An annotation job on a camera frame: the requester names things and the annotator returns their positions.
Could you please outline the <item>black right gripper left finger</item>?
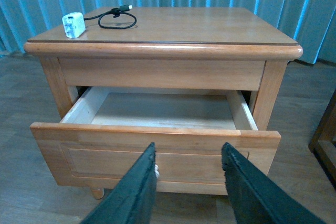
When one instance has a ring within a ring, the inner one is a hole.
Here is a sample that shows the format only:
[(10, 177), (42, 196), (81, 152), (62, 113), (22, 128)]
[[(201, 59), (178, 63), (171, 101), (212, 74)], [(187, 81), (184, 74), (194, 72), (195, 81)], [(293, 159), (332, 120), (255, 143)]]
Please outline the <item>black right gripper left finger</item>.
[(152, 142), (82, 223), (150, 223), (156, 185), (155, 143)]

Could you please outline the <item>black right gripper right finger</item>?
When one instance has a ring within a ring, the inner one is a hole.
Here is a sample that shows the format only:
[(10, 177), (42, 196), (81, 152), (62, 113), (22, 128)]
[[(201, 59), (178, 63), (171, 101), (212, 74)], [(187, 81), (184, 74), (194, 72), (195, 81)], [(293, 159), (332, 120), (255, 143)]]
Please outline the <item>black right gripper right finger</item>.
[(237, 223), (324, 223), (229, 143), (222, 147), (222, 168)]

